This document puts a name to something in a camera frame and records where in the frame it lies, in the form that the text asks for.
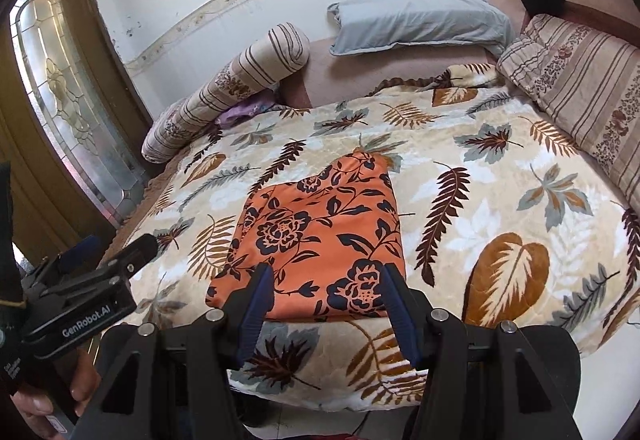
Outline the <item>person's left hand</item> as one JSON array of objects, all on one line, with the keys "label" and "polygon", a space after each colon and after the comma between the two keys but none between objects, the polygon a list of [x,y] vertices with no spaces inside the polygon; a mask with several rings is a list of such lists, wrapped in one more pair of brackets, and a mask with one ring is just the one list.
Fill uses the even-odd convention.
[{"label": "person's left hand", "polygon": [[[92,357],[84,349],[77,349],[73,375],[70,376],[68,389],[64,391],[74,401],[74,413],[77,417],[84,414],[96,389],[99,388],[101,376],[92,362]],[[50,391],[41,385],[23,384],[11,401],[24,423],[38,439],[63,439],[63,436],[49,422],[58,398],[52,398]]]}]

